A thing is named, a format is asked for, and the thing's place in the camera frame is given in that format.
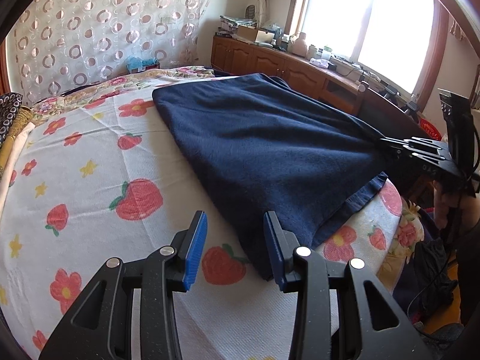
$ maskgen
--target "human hand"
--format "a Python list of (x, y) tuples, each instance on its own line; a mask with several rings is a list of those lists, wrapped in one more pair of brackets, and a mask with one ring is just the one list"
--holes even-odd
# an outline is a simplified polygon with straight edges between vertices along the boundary
[[(442, 185), (437, 181), (433, 182), (433, 206), (435, 225), (440, 229), (447, 226), (447, 214), (450, 208), (456, 208), (458, 205), (458, 193), (442, 194)], [(472, 196), (463, 195), (460, 200), (460, 210), (462, 211), (462, 225), (465, 229), (471, 230), (480, 219), (480, 199)]]

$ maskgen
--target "cabinet door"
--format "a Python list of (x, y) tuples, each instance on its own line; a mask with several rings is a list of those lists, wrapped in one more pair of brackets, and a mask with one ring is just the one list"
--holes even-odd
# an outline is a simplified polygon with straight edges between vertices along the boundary
[(254, 48), (250, 71), (251, 73), (263, 73), (267, 76), (280, 76), (284, 63), (285, 60), (281, 56)]
[(248, 66), (253, 46), (242, 42), (231, 42), (225, 71), (234, 76), (248, 74)]
[(314, 67), (303, 62), (287, 61), (282, 78), (294, 90), (318, 99), (325, 77)]
[(212, 58), (210, 63), (212, 67), (221, 71), (225, 70), (225, 63), (229, 51), (227, 39), (214, 36), (212, 45)]

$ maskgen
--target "red plastic basket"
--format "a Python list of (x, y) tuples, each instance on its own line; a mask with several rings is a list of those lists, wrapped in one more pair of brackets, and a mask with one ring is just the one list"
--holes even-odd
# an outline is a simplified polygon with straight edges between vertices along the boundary
[(433, 140), (442, 140), (442, 135), (437, 128), (428, 120), (420, 118), (420, 127), (428, 134)]

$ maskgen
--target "window pane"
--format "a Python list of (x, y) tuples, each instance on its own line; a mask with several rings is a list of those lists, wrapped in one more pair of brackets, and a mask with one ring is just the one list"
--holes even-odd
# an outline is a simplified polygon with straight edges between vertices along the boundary
[(309, 0), (302, 26), (307, 44), (328, 45), (334, 53), (350, 57), (370, 1)]
[(360, 64), (413, 92), (427, 53), (434, 0), (373, 0)]

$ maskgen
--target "black patterned fabric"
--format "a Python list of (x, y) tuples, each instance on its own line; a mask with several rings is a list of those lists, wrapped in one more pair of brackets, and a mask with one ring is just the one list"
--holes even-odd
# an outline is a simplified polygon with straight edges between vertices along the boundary
[(22, 106), (22, 98), (21, 94), (13, 92), (0, 96), (0, 148)]

